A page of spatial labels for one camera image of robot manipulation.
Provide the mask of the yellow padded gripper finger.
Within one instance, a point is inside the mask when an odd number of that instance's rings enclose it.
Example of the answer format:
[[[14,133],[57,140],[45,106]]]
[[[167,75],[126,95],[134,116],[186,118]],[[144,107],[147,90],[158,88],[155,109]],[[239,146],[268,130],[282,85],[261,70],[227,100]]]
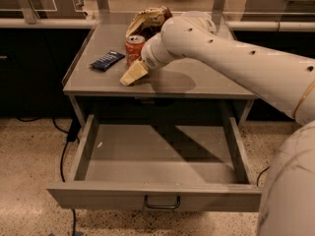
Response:
[[[120,83],[123,86],[130,86],[149,72],[148,68],[140,60],[134,61],[129,69],[123,74]]]

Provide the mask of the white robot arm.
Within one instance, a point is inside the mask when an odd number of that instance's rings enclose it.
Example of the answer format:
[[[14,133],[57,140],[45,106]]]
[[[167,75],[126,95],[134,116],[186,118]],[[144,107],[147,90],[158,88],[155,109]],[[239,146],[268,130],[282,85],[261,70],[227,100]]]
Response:
[[[202,13],[168,19],[120,80],[129,86],[175,59],[198,60],[255,93],[301,128],[273,160],[257,236],[315,236],[315,60],[221,38]]]

